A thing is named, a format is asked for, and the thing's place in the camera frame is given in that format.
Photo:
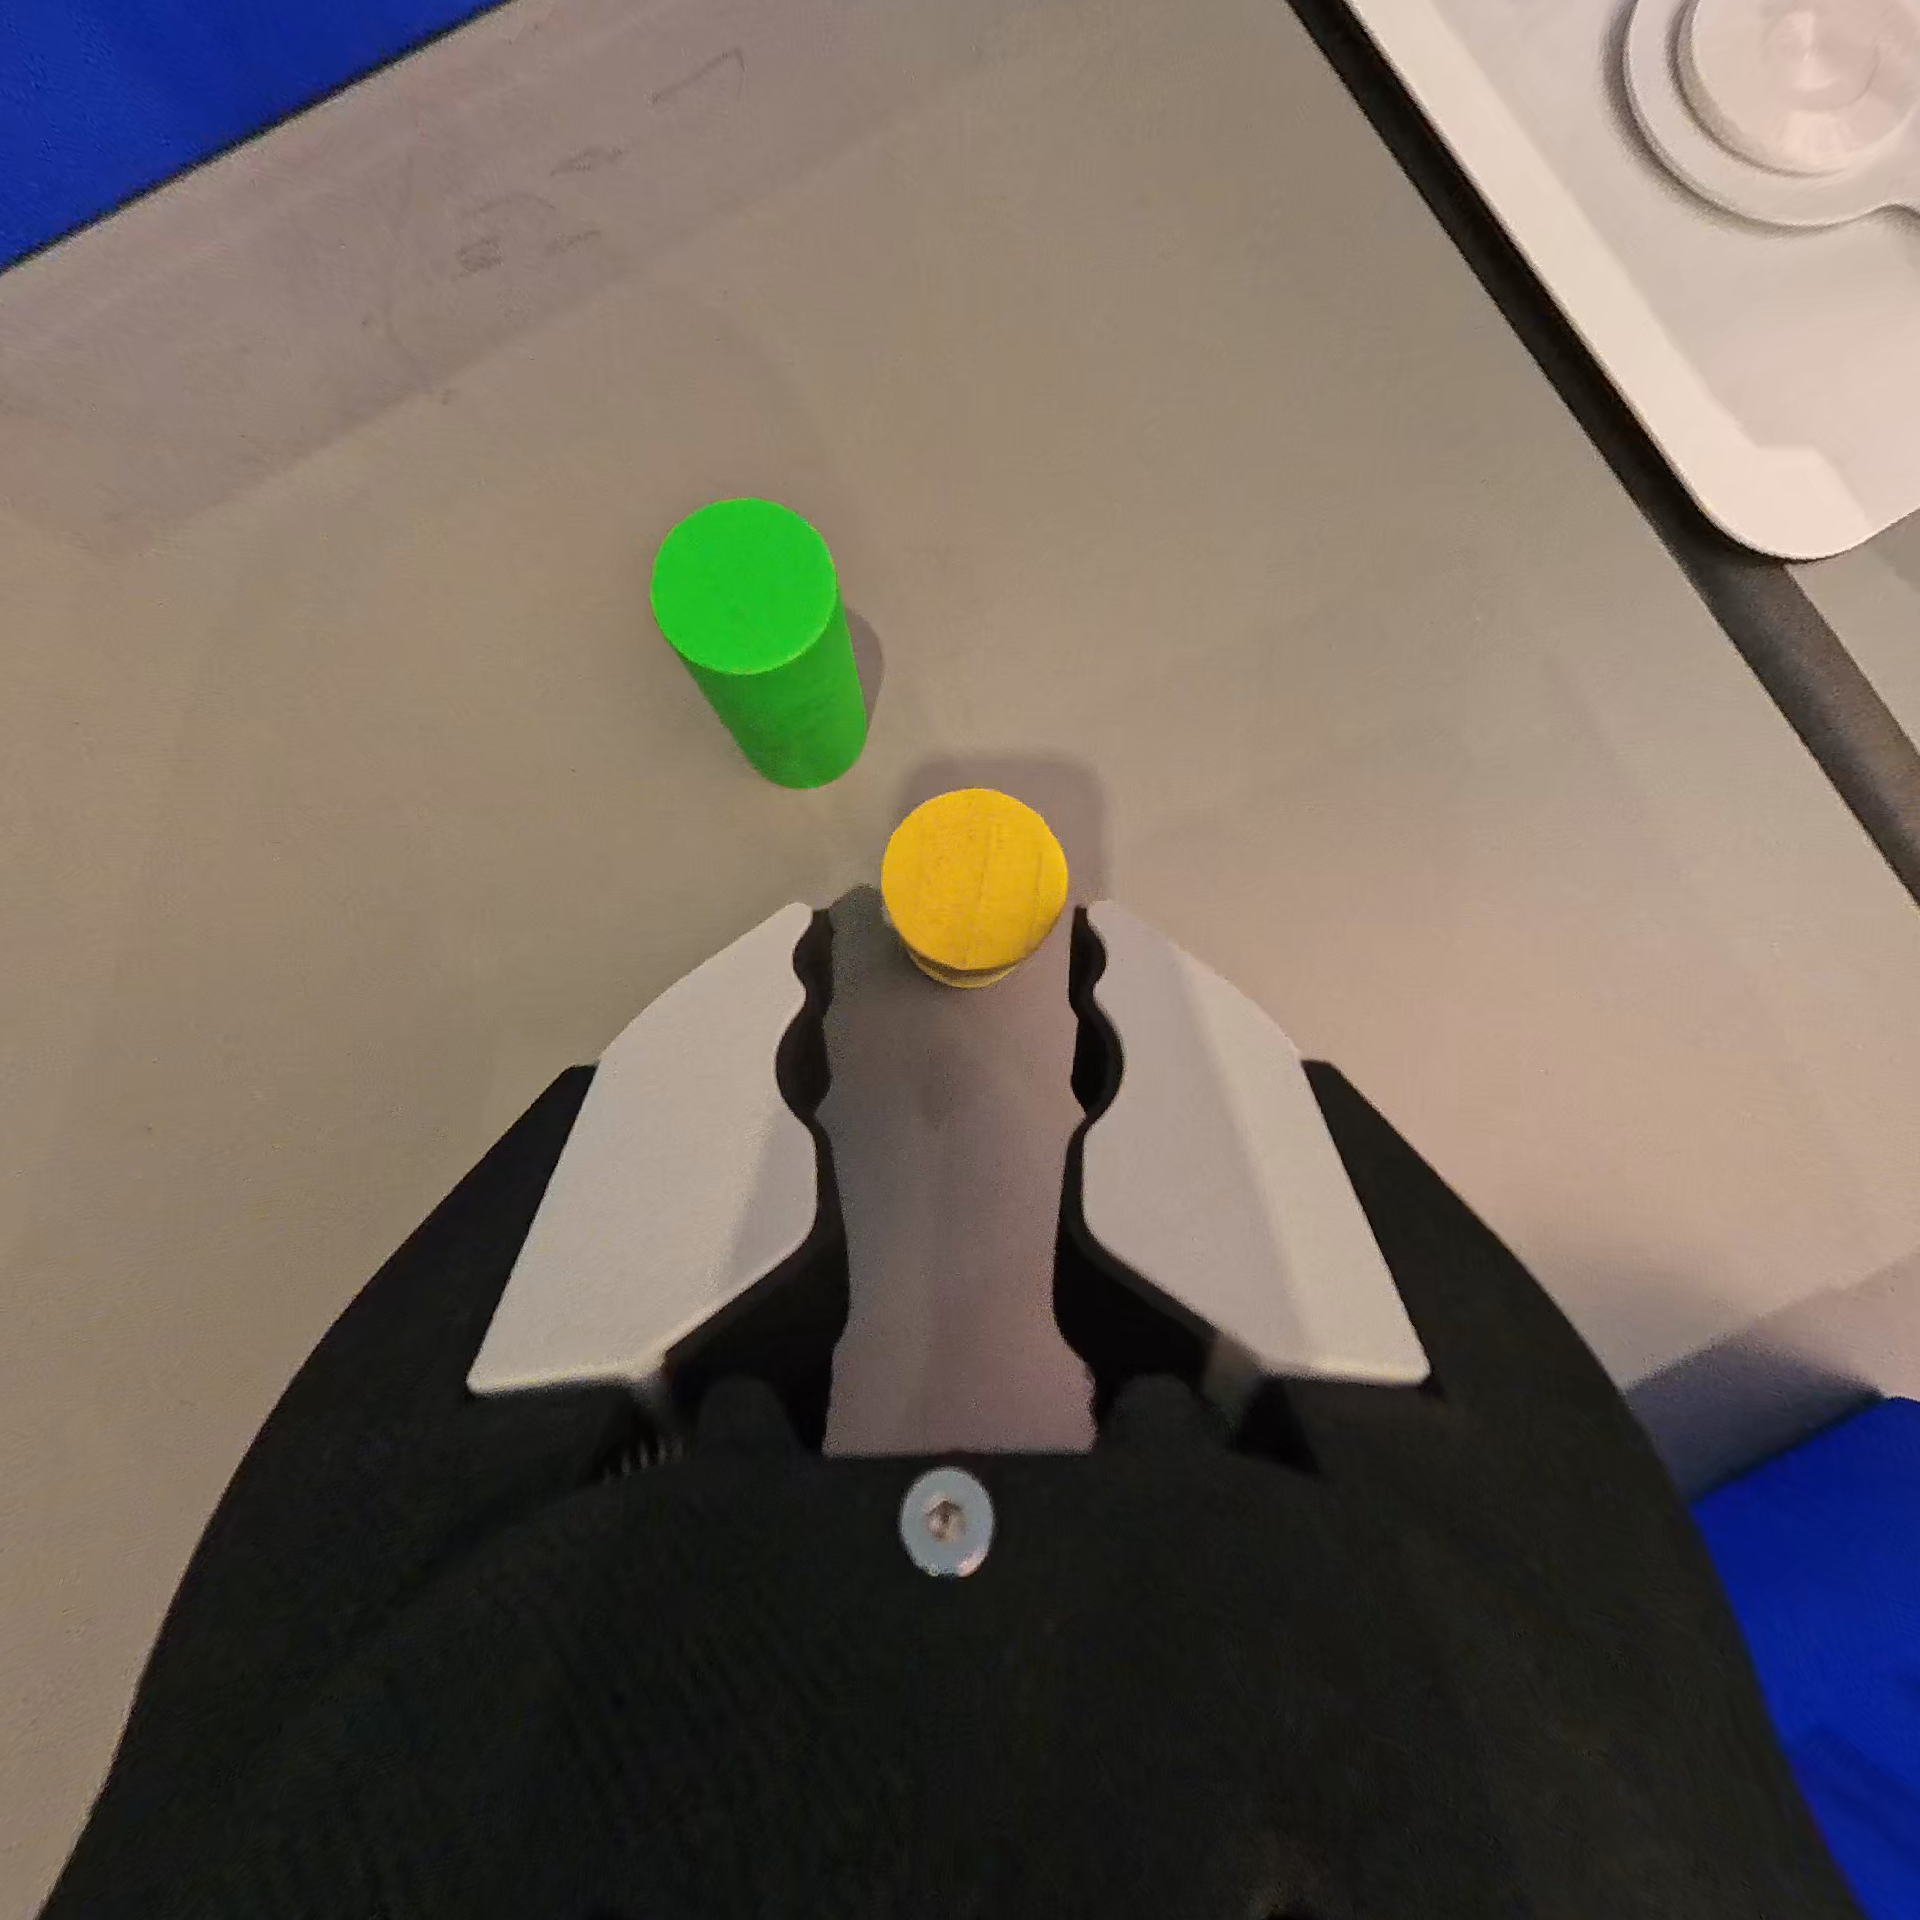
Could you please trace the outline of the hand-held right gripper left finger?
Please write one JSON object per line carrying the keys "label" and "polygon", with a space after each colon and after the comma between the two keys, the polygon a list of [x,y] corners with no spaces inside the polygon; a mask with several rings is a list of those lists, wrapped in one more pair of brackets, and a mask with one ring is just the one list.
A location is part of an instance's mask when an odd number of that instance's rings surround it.
{"label": "hand-held right gripper left finger", "polygon": [[604,1050],[467,1371],[483,1397],[713,1380],[827,1404],[843,1220],[817,1119],[832,930],[787,903]]}

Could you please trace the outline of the green cylinder block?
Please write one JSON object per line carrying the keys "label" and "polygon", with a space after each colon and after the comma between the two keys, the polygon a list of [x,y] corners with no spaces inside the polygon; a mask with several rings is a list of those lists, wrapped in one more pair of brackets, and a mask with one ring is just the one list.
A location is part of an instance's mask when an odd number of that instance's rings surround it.
{"label": "green cylinder block", "polygon": [[750,766],[788,789],[839,779],[869,738],[869,703],[823,535],[762,496],[677,520],[647,579],[659,634]]}

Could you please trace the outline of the yellow cylinder block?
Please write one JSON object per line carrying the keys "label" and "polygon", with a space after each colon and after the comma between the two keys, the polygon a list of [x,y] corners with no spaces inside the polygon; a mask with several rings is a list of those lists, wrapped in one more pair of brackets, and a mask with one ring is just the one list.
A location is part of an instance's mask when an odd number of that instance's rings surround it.
{"label": "yellow cylinder block", "polygon": [[1066,908],[1066,856],[1045,817],[991,787],[919,803],[891,833],[880,894],[910,962],[979,989],[1015,972]]}

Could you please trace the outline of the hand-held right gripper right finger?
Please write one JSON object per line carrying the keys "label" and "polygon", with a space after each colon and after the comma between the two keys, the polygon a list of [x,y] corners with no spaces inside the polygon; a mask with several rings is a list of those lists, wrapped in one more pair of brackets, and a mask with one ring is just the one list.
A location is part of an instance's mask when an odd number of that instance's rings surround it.
{"label": "hand-held right gripper right finger", "polygon": [[1173,1376],[1431,1376],[1306,1062],[1221,972],[1108,900],[1076,911],[1058,1324],[1097,1390]]}

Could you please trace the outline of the wooden document stand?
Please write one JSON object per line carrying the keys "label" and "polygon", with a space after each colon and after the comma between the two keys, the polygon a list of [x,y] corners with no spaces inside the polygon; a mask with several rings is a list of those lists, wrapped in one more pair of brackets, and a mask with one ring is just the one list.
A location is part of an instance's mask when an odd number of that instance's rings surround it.
{"label": "wooden document stand", "polygon": [[1915,4],[1348,10],[1723,534],[1915,515]]}

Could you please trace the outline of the blue plastic bin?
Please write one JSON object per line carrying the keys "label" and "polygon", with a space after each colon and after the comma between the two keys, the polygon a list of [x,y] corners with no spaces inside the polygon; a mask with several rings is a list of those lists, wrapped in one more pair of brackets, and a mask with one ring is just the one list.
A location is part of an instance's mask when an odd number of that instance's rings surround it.
{"label": "blue plastic bin", "polygon": [[1917,1913],[1917,1404],[1693,1500],[1794,1780],[1873,1917]]}
{"label": "blue plastic bin", "polygon": [[13,267],[486,10],[486,1],[7,1]]}

